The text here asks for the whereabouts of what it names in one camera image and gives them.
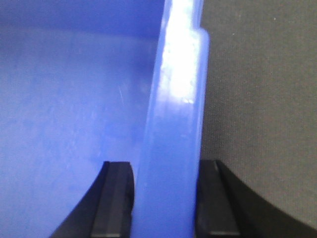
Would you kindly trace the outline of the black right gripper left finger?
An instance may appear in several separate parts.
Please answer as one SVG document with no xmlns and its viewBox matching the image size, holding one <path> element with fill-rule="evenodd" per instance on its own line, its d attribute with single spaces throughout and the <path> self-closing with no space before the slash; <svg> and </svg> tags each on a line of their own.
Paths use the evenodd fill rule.
<svg viewBox="0 0 317 238">
<path fill-rule="evenodd" d="M 130 237 L 134 188 L 129 162 L 104 162 L 95 181 L 51 237 Z"/>
</svg>

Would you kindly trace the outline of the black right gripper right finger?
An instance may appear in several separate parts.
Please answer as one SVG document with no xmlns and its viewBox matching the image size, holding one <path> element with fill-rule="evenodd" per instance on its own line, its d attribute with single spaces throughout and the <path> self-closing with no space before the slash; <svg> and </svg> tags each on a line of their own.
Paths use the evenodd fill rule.
<svg viewBox="0 0 317 238">
<path fill-rule="evenodd" d="M 316 229 L 284 213 L 243 183 L 223 162 L 201 160 L 198 238 L 315 238 Z"/>
</svg>

